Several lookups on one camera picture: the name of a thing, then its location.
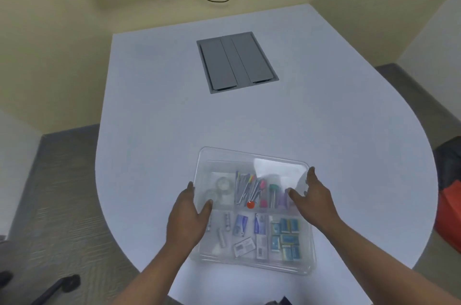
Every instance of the white wall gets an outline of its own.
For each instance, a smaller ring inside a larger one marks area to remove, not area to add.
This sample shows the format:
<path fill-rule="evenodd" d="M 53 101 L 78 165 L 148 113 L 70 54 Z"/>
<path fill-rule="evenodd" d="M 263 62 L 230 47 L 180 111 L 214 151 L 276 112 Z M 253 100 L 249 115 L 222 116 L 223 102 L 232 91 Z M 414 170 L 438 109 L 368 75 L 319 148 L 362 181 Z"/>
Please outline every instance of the white wall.
<path fill-rule="evenodd" d="M 8 235 L 41 136 L 0 109 L 0 235 Z"/>
<path fill-rule="evenodd" d="M 446 0 L 397 63 L 461 119 L 461 0 Z"/>

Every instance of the transparent container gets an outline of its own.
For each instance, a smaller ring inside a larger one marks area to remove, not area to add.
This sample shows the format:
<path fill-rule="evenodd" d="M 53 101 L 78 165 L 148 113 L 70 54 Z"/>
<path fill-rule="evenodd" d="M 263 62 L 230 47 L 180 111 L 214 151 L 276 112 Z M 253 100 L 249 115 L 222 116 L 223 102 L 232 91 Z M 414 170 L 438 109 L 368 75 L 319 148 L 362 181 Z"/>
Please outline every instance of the transparent container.
<path fill-rule="evenodd" d="M 289 187 L 300 194 L 307 190 L 308 168 L 303 162 L 202 148 L 194 204 L 201 211 L 213 199 L 213 210 L 191 259 L 308 275 L 316 263 L 312 226 L 285 193 Z"/>

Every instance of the person's right hand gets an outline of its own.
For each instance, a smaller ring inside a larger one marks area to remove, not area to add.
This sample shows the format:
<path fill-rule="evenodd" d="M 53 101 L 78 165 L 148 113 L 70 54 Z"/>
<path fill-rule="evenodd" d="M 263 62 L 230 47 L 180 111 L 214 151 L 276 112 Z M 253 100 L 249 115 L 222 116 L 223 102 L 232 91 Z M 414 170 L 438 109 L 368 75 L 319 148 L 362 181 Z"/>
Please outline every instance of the person's right hand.
<path fill-rule="evenodd" d="M 319 181 L 315 175 L 315 168 L 310 167 L 306 177 L 309 188 L 301 196 L 292 188 L 288 189 L 288 195 L 296 204 L 299 212 L 310 224 L 325 233 L 330 227 L 341 221 L 331 198 L 330 190 Z"/>

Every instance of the blue eraser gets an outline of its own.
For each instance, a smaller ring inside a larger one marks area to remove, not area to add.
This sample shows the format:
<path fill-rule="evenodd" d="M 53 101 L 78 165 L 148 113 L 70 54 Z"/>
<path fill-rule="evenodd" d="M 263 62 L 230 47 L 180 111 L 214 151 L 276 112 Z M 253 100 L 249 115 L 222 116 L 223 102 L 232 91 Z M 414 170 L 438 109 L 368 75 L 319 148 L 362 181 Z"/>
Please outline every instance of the blue eraser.
<path fill-rule="evenodd" d="M 266 216 L 255 214 L 255 234 L 266 234 Z"/>
<path fill-rule="evenodd" d="M 299 245 L 299 237 L 295 234 L 282 234 L 280 242 L 286 245 Z"/>
<path fill-rule="evenodd" d="M 293 260 L 301 260 L 301 252 L 299 250 L 299 246 L 292 245 L 291 246 L 291 254 L 293 256 Z"/>
<path fill-rule="evenodd" d="M 272 251 L 280 251 L 280 237 L 279 236 L 272 236 L 271 250 Z"/>
<path fill-rule="evenodd" d="M 280 224 L 278 222 L 271 222 L 272 234 L 280 234 Z"/>
<path fill-rule="evenodd" d="M 282 246 L 282 256 L 285 261 L 293 261 L 293 252 L 289 245 Z"/>
<path fill-rule="evenodd" d="M 291 233 L 299 233 L 299 220 L 290 219 L 290 230 Z"/>
<path fill-rule="evenodd" d="M 237 215 L 237 218 L 235 219 L 235 225 L 234 225 L 234 231 L 233 235 L 234 236 L 241 236 L 243 237 L 245 235 L 245 229 L 247 228 L 247 222 L 248 222 L 248 217 L 245 215 Z"/>
<path fill-rule="evenodd" d="M 280 232 L 290 233 L 290 221 L 284 218 L 280 219 Z"/>

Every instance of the finger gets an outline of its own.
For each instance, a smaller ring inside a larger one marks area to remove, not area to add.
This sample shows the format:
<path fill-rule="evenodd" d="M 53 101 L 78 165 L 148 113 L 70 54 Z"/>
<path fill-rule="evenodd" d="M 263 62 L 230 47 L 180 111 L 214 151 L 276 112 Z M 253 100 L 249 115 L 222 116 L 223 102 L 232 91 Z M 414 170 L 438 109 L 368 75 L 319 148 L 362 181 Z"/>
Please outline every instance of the finger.
<path fill-rule="evenodd" d="M 306 176 L 306 184 L 310 186 L 318 182 L 319 182 L 319 179 L 317 178 L 317 175 L 315 175 L 315 167 L 310 167 L 308 170 L 308 174 Z"/>
<path fill-rule="evenodd" d="M 189 183 L 187 184 L 187 188 L 179 194 L 179 197 L 193 199 L 194 190 L 195 190 L 194 183 L 192 181 L 189 181 Z"/>
<path fill-rule="evenodd" d="M 202 208 L 199 214 L 199 220 L 203 226 L 206 226 L 211 215 L 211 209 L 213 209 L 213 200 L 209 199 Z"/>
<path fill-rule="evenodd" d="M 288 189 L 288 196 L 291 198 L 293 202 L 295 202 L 296 206 L 298 206 L 298 204 L 301 204 L 303 201 L 303 197 L 292 188 Z"/>

